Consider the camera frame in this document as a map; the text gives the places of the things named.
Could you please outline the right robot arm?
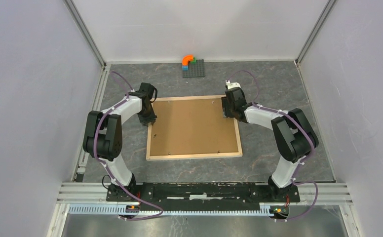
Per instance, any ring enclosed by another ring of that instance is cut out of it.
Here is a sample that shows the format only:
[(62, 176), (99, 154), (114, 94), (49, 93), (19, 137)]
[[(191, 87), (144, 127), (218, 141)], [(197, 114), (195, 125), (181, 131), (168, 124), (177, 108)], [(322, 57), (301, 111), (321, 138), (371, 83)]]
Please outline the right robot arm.
[(268, 179), (267, 194), (271, 200), (281, 201), (294, 185), (300, 167), (319, 144), (304, 112), (298, 108), (282, 111), (254, 102), (248, 103), (243, 90), (236, 83), (226, 86), (225, 96), (221, 100), (226, 118), (235, 118), (273, 131), (280, 159)]

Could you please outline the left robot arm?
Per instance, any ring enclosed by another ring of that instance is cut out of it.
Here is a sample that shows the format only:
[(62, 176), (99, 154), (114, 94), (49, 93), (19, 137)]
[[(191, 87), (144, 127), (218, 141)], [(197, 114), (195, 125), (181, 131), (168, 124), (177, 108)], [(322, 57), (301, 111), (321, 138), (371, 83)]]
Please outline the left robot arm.
[(87, 115), (83, 149), (104, 167), (125, 201), (132, 201), (137, 196), (137, 187), (134, 174), (121, 155), (122, 125), (132, 116), (138, 116), (143, 126), (153, 124), (157, 119), (153, 110), (156, 98), (157, 89), (143, 82), (137, 91), (128, 92), (113, 106), (102, 111), (90, 111)]

